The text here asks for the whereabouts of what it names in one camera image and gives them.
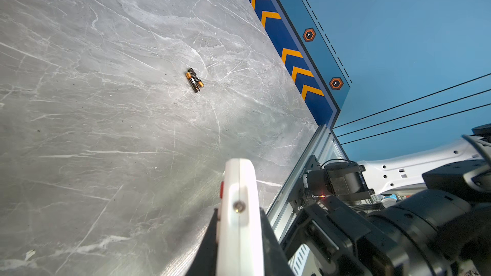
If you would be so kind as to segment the white remote control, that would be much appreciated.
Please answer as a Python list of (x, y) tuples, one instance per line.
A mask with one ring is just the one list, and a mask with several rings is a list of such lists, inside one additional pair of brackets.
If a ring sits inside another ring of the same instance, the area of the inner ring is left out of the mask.
[(216, 275), (265, 274), (256, 173), (248, 159), (226, 162), (216, 242)]

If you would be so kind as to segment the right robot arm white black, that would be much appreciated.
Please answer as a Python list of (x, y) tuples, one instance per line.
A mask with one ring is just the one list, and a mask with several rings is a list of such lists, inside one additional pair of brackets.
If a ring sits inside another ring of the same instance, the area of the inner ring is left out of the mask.
[(490, 126), (376, 165), (310, 157), (288, 201), (280, 247), (307, 247), (317, 275), (489, 275)]

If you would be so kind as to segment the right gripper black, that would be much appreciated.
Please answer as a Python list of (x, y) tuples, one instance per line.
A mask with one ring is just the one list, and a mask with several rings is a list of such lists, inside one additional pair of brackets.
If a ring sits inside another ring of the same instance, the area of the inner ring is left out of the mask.
[(290, 259), (305, 244), (323, 275), (409, 275), (407, 252), (334, 196), (304, 207), (280, 246)]

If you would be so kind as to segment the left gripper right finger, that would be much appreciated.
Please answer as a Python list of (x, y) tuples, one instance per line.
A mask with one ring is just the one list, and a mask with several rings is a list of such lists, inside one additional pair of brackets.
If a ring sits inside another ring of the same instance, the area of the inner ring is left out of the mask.
[(277, 241), (271, 224), (262, 208), (260, 208), (262, 226), (263, 262), (265, 276), (294, 276), (288, 265), (285, 253)]

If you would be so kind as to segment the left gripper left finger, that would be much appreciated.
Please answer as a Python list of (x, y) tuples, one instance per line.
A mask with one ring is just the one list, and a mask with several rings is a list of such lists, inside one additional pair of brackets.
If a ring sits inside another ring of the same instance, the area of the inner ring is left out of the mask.
[(185, 276), (215, 276), (217, 265), (218, 209), (214, 210), (198, 251)]

